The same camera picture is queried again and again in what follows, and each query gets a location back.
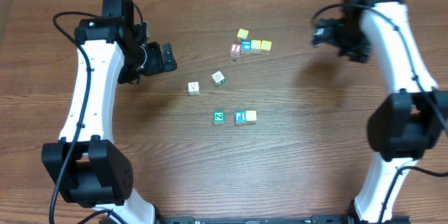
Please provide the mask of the plain white wooden block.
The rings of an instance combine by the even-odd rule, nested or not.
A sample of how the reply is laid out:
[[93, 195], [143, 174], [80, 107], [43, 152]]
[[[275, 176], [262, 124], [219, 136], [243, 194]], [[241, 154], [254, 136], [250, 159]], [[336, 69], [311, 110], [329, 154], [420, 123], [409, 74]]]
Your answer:
[[189, 82], [188, 83], [188, 93], [189, 95], [199, 95], [200, 94], [200, 86], [198, 82]]

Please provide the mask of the white patterned block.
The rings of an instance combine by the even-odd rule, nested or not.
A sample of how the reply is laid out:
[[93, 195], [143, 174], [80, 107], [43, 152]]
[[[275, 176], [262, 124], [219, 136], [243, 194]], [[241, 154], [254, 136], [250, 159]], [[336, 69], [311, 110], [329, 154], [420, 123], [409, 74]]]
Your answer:
[[221, 86], [225, 83], [225, 77], [221, 71], [217, 71], [211, 75], [213, 82], [215, 83], [216, 87]]

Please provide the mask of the green Z block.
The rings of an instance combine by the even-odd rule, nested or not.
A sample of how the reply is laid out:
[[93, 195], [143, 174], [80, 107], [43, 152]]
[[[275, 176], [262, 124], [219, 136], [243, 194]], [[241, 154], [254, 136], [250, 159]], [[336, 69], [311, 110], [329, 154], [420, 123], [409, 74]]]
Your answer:
[[223, 125], [225, 123], [225, 113], [223, 111], [215, 111], [213, 113], [213, 123], [215, 125]]

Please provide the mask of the blue P block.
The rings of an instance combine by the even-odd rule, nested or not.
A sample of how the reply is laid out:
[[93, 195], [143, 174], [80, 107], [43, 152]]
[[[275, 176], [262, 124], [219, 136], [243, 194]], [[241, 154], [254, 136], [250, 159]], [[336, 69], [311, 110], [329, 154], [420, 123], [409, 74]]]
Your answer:
[[245, 111], [236, 111], [235, 112], [235, 124], [236, 125], [245, 125], [246, 124], [246, 112]]

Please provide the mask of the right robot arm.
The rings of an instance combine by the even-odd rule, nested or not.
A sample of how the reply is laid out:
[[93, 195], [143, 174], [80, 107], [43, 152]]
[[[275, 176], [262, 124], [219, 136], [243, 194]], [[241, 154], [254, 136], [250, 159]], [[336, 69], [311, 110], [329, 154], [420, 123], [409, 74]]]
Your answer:
[[346, 214], [313, 216], [313, 223], [408, 223], [393, 205], [407, 175], [447, 132], [447, 93], [427, 70], [404, 0], [342, 0], [339, 19], [314, 14], [313, 46], [327, 43], [365, 63], [375, 53], [386, 98], [367, 122], [373, 156], [363, 187]]

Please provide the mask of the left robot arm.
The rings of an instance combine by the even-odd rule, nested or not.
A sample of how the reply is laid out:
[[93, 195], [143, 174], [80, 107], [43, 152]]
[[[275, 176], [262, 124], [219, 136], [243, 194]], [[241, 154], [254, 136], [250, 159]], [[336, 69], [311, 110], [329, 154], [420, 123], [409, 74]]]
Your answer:
[[103, 0], [100, 15], [82, 13], [69, 36], [78, 70], [71, 107], [55, 143], [41, 160], [53, 197], [106, 214], [113, 223], [161, 223], [158, 209], [134, 188], [132, 163], [115, 146], [112, 118], [119, 84], [137, 84], [177, 68], [172, 47], [149, 39], [148, 23], [132, 0]]

